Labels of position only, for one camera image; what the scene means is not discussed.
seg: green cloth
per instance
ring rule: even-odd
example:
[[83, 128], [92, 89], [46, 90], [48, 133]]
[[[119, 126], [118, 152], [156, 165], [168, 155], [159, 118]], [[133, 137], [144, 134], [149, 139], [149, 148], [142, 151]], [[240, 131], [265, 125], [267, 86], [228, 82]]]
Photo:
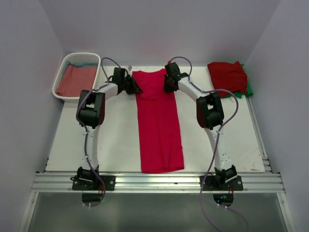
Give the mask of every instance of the green cloth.
[[[234, 92], [234, 94], [237, 98], [241, 98], [243, 95], [245, 95], [245, 96], [253, 95], [253, 92], [252, 92], [252, 89], [249, 85], [249, 82], [247, 82], [247, 91], [248, 91], [248, 93]], [[232, 97], [232, 95], [228, 94], [226, 97], [223, 97], [223, 98], [230, 98], [230, 97]]]

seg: glass panel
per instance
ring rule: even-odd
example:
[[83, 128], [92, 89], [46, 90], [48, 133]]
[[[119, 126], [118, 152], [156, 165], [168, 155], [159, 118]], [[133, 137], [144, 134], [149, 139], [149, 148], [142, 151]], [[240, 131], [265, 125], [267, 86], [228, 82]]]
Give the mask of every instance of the glass panel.
[[[225, 232], [246, 231], [242, 218], [217, 207], [204, 194], [212, 221]], [[234, 209], [244, 214], [253, 232], [287, 231], [276, 194], [237, 193]], [[40, 193], [29, 232], [216, 232], [204, 218], [198, 194], [107, 193], [89, 209], [81, 193]]]

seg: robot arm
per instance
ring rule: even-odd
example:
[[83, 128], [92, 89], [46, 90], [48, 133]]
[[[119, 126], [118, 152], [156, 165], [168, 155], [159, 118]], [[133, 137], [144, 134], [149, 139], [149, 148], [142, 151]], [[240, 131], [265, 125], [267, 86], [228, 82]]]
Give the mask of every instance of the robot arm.
[[[79, 102], [81, 102], [88, 91], [83, 90]], [[92, 167], [98, 168], [98, 132], [105, 117], [105, 101], [118, 94], [118, 85], [110, 83], [98, 92], [93, 93], [86, 100], [79, 114], [79, 118], [86, 124], [88, 130], [87, 138], [87, 154]], [[86, 131], [82, 128], [83, 138], [85, 140]], [[82, 155], [81, 167], [84, 170], [90, 170], [89, 164], [85, 158], [84, 152]]]
[[[195, 88], [195, 84], [189, 80], [188, 74], [180, 73], [176, 63], [170, 63], [165, 66], [167, 75], [165, 75], [164, 90], [173, 92], [180, 90], [187, 94], [197, 106], [197, 122], [208, 135], [212, 150], [215, 149], [217, 134], [223, 124], [224, 113], [220, 100], [220, 95], [214, 93], [203, 93]], [[237, 178], [236, 168], [229, 156], [223, 130], [219, 132], [219, 141], [215, 154], [215, 182], [221, 187], [225, 183]]]
[[89, 93], [88, 90], [81, 92], [78, 108], [81, 110], [78, 114], [78, 119], [83, 122], [87, 128], [87, 132], [84, 128], [83, 137], [87, 136], [85, 147], [83, 147], [83, 156], [81, 157], [82, 163], [77, 170], [77, 175], [72, 177], [74, 181], [73, 190], [94, 190], [98, 189], [98, 179], [91, 170], [90, 165], [98, 174], [98, 132], [105, 117], [105, 101], [109, 98], [118, 95], [125, 90], [127, 94], [134, 94], [141, 92], [141, 89], [136, 84], [135, 80], [126, 75], [129, 73], [131, 67], [115, 68], [112, 76], [111, 83], [108, 83], [105, 87], [98, 91], [92, 92], [82, 104], [83, 100]]

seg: metal frame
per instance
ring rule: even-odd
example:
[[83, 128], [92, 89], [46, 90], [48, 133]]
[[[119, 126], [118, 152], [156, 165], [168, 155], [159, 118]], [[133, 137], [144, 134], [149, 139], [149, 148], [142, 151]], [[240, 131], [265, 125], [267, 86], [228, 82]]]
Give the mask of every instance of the metal frame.
[[[199, 177], [204, 173], [100, 173], [116, 176], [114, 191], [109, 193], [198, 193]], [[280, 174], [239, 173], [245, 193], [284, 193]], [[33, 192], [79, 192], [71, 190], [70, 177], [73, 172], [36, 174], [31, 191]], [[205, 193], [223, 193], [224, 191], [207, 191]]]
[[26, 209], [24, 212], [23, 219], [20, 223], [18, 232], [27, 232], [31, 223], [32, 215], [35, 209], [35, 205], [37, 203], [39, 193], [31, 192], [28, 198], [28, 202], [26, 205]]
[[296, 227], [292, 219], [291, 211], [286, 202], [285, 193], [277, 193], [277, 197], [288, 232], [295, 232]]
[[[264, 173], [239, 173], [242, 177], [244, 191], [241, 193], [277, 193], [278, 201], [288, 232], [295, 232], [295, 225], [285, 199], [285, 190], [280, 174], [273, 174], [265, 151], [251, 98], [247, 98], [254, 131], [261, 151]], [[204, 173], [100, 173], [115, 175], [115, 190], [108, 193], [198, 193], [200, 192], [199, 177]], [[39, 192], [80, 192], [71, 190], [70, 177], [73, 172], [45, 172], [35, 175], [30, 197], [19, 232], [28, 231]], [[204, 194], [223, 193], [223, 191], [206, 191]]]

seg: white wall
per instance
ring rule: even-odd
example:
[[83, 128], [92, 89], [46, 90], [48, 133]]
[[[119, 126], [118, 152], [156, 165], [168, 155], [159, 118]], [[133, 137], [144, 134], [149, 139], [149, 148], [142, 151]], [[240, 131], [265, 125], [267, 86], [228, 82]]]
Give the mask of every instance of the white wall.
[[63, 48], [120, 63], [245, 62], [280, 0], [40, 0]]
[[309, 231], [309, 1], [282, 0], [246, 62], [272, 168], [297, 231]]
[[0, 3], [0, 230], [18, 230], [62, 103], [51, 86], [63, 49], [37, 0]]

